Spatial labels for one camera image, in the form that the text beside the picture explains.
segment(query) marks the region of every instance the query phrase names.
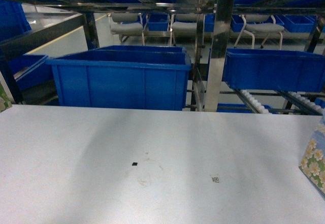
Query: blue bin on shelf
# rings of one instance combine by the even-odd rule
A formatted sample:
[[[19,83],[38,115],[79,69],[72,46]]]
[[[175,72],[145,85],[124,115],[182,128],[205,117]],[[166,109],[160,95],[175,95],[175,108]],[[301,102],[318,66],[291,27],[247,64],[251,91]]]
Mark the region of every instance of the blue bin on shelf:
[[[306,16],[308,19],[310,19],[313,23],[316,21],[316,16]]]
[[[276,23],[277,25],[284,26],[284,22],[281,20],[281,18],[280,18],[279,16],[274,16],[274,18],[275,18],[275,23]],[[269,22],[269,23],[273,23],[272,18],[269,17],[269,19],[268,19],[267,21],[263,22],[263,23],[267,23],[267,22]]]
[[[168,15],[167,14],[150,14],[148,19],[148,29],[150,31],[167,31],[168,30]]]
[[[313,22],[305,16],[281,16],[284,27],[291,33],[310,33]]]
[[[183,47],[172,46],[143,46],[143,45],[112,45],[96,50],[119,50],[119,51],[144,51],[144,52],[181,52],[186,53]]]
[[[51,66],[45,64],[46,58],[47,55],[23,55],[9,62],[10,70],[20,90],[53,79]]]
[[[21,3],[0,0],[0,41],[31,30]]]
[[[244,21],[239,15],[232,16],[231,27],[236,33],[240,32],[244,26]]]
[[[204,20],[204,32],[213,32],[214,29],[214,14],[208,14]]]
[[[182,110],[191,61],[183,52],[90,50],[48,59],[62,106]]]
[[[229,109],[220,109],[219,107],[230,107]],[[217,112],[226,112],[226,113],[252,113],[251,110],[236,110],[236,108],[247,108],[244,104],[223,104],[219,103]],[[264,105],[265,109],[272,109],[271,106]]]
[[[233,89],[320,92],[325,56],[300,51],[228,49],[223,81]]]

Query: metal post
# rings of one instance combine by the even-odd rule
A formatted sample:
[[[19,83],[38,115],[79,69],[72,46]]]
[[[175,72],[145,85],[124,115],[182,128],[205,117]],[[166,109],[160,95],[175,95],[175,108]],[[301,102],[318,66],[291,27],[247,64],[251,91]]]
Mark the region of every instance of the metal post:
[[[208,74],[205,111],[216,112],[234,0],[216,0],[216,14]]]
[[[198,0],[198,4],[202,4],[203,0]],[[195,61],[194,61],[194,66],[193,66],[193,85],[192,85],[192,90],[195,89],[194,83],[197,80],[198,77],[198,68],[200,65],[200,60],[201,60],[201,52],[202,52],[202,44],[203,44],[203,28],[204,28],[204,14],[199,13],[197,17],[197,34],[195,37]],[[197,104],[196,101],[196,96],[194,93],[192,93],[191,97],[191,104],[195,105]]]
[[[309,38],[308,38],[308,41],[307,41],[304,51],[311,52],[311,53],[314,52],[315,47],[318,43],[320,34],[324,28],[324,25],[325,25],[325,18],[317,16],[317,19],[316,19],[313,29],[309,35]]]
[[[83,14],[83,29],[85,31],[88,50],[99,48],[100,43],[93,12]]]

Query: floor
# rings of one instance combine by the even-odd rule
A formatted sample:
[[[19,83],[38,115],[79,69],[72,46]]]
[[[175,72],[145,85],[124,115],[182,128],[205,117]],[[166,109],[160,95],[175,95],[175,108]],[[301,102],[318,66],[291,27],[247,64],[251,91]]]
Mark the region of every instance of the floor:
[[[103,13],[96,13],[96,26],[97,32],[99,36],[100,47],[110,46],[110,45],[119,45],[120,40],[118,35],[112,36],[109,30],[109,20],[107,15]],[[185,47],[189,55],[191,56],[192,61],[194,60],[194,38],[179,38],[176,40],[177,46]],[[250,48],[251,41],[248,39],[240,40],[238,44],[238,48]],[[256,40],[255,47],[259,48],[262,40]],[[234,39],[230,39],[228,43],[228,47],[233,47],[235,43]],[[305,47],[306,41],[303,40],[284,40],[283,41],[283,50],[295,50],[295,51],[303,51]],[[123,45],[141,45],[141,37],[129,37]],[[169,45],[169,38],[155,38],[155,37],[146,37],[146,45]],[[202,59],[201,63],[207,63],[209,57],[209,48],[211,44],[206,42],[206,47],[202,50]],[[325,45],[318,44],[315,52],[317,54],[322,54],[324,51]],[[267,40],[265,43],[265,49],[278,49],[278,40]],[[54,42],[50,42],[47,45],[44,45],[30,53],[33,54],[47,54],[52,57],[62,56],[70,53],[76,53],[81,51],[86,51],[87,45],[83,32],[83,28],[80,27],[69,35],[65,35],[55,40]],[[188,89],[191,89],[191,81],[188,82]],[[232,91],[229,87],[222,83],[222,91]],[[266,97],[266,96],[255,96],[255,98],[261,102],[263,105],[269,105],[273,108],[282,108],[285,100],[282,97]],[[236,96],[232,94],[221,94],[220,103],[230,103],[230,104],[243,104],[242,101]],[[186,104],[190,104],[190,93],[187,93]]]

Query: floral tissue box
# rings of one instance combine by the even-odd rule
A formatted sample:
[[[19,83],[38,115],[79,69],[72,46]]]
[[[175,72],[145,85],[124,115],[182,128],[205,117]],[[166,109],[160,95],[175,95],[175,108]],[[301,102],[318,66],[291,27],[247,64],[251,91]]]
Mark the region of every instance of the floral tissue box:
[[[308,143],[300,170],[325,194],[325,124],[320,120]]]
[[[0,112],[3,112],[10,107],[12,107],[11,102],[10,102],[4,88],[0,84]]]

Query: small label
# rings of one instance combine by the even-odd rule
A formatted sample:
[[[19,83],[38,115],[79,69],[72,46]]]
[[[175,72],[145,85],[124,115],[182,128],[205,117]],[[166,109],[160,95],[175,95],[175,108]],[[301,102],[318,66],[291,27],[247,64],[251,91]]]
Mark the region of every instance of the small label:
[[[216,182],[216,183],[219,183],[219,177],[212,177],[212,181]]]

